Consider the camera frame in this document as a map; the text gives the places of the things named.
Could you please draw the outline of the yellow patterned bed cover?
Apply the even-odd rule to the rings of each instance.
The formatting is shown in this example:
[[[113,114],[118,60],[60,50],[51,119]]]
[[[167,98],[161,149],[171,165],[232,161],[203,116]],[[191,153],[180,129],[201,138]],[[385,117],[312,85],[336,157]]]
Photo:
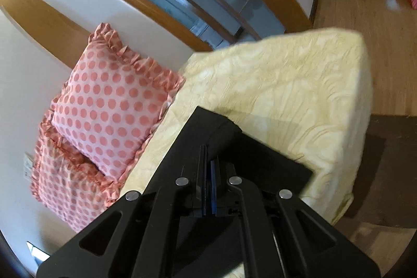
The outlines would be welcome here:
[[[203,107],[313,170],[303,201],[331,224],[342,218],[372,111],[370,60],[359,32],[325,28],[195,53],[181,71],[185,84],[125,190],[145,189],[192,112]]]

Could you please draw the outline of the white wall socket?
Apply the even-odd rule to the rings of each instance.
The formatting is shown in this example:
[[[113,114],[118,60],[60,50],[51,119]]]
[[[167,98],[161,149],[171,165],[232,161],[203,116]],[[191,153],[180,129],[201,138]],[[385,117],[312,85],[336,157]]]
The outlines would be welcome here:
[[[28,181],[31,181],[32,178],[33,163],[33,157],[25,152],[23,155],[23,178]]]

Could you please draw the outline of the pink polka dot pillow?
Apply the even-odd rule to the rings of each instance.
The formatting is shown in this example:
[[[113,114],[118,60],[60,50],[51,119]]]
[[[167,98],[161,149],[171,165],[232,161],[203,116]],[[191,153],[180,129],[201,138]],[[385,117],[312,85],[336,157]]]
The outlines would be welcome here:
[[[121,181],[184,83],[102,23],[71,71],[52,123],[106,177]]]
[[[121,188],[58,132],[53,115],[49,108],[38,126],[30,190],[79,232],[118,200]]]

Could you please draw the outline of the black pants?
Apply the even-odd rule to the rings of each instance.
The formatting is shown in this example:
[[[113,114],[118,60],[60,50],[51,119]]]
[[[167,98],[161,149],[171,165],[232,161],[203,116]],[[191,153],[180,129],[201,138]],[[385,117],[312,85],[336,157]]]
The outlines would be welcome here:
[[[279,190],[299,193],[311,170],[249,137],[225,116],[196,108],[146,193],[152,268],[159,277],[283,277]]]

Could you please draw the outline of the pink polka dot pillow left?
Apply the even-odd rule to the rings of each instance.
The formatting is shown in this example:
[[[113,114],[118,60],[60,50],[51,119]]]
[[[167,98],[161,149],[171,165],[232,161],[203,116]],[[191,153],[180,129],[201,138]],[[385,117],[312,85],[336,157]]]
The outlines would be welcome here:
[[[121,188],[58,132],[53,115],[49,108],[38,126],[30,190],[79,232],[118,200]]]

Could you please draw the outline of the pink polka dot pillow right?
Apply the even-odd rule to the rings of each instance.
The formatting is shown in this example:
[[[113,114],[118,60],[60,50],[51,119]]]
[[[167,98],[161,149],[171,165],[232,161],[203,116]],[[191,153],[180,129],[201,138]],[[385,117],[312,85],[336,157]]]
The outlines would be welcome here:
[[[71,71],[52,123],[106,177],[121,181],[184,83],[102,23]]]

